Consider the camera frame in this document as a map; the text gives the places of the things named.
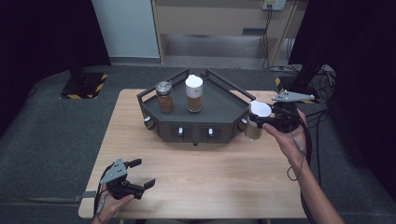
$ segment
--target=wooden table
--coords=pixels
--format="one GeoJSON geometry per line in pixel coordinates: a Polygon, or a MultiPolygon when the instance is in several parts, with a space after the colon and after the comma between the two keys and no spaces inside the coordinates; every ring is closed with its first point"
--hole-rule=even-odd
{"type": "MultiPolygon", "coordinates": [[[[262,132],[259,140],[238,134],[228,144],[165,143],[149,131],[136,95],[120,92],[100,148],[87,191],[96,190],[105,168],[118,158],[142,159],[128,169],[133,184],[155,178],[141,200],[117,214],[121,218],[281,218],[306,217],[300,189],[290,181],[290,167],[275,139],[262,132]]],[[[271,103],[272,91],[250,91],[271,103]]],[[[82,200],[78,214],[91,218],[93,198],[82,200]]]]}

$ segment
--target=jar lid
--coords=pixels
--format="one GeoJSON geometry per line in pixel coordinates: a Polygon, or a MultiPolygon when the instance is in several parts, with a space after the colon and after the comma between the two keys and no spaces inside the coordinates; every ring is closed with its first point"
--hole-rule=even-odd
{"type": "Polygon", "coordinates": [[[172,84],[167,81],[159,82],[155,85],[155,90],[159,95],[167,95],[172,92],[172,84]]]}

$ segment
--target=person's right hand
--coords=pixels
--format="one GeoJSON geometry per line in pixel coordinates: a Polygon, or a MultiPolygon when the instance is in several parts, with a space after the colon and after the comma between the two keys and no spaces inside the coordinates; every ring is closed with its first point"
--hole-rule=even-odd
{"type": "MultiPolygon", "coordinates": [[[[305,114],[298,110],[300,117],[305,121],[305,114]]],[[[280,149],[282,150],[283,154],[288,158],[288,161],[291,167],[298,168],[301,165],[301,157],[303,156],[300,149],[297,148],[293,136],[296,137],[300,145],[303,147],[304,151],[306,152],[306,142],[305,142],[305,134],[304,129],[300,125],[296,130],[291,133],[281,133],[275,127],[270,124],[264,123],[262,128],[271,134],[279,144],[280,149]]]]}

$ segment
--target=black stand base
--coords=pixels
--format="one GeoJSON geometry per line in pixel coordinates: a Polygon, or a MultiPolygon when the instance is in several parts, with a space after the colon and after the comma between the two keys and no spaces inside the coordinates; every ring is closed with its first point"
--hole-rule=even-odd
{"type": "MultiPolygon", "coordinates": [[[[294,91],[293,90],[293,83],[295,77],[279,77],[278,82],[276,83],[279,92],[284,90],[286,91],[294,91]]],[[[305,95],[314,95],[315,100],[310,100],[309,103],[318,104],[319,103],[319,95],[315,88],[312,85],[308,85],[304,91],[294,91],[305,95]]]]}
{"type": "Polygon", "coordinates": [[[90,88],[81,88],[73,77],[70,77],[61,92],[61,97],[64,99],[95,98],[102,89],[107,75],[103,73],[85,73],[84,75],[90,88]]]}

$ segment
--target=power strip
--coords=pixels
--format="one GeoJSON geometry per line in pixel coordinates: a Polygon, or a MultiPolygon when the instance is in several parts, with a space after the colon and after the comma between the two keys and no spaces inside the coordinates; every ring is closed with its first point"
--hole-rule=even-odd
{"type": "Polygon", "coordinates": [[[262,10],[281,11],[285,8],[287,0],[264,0],[262,4],[262,10]]]}

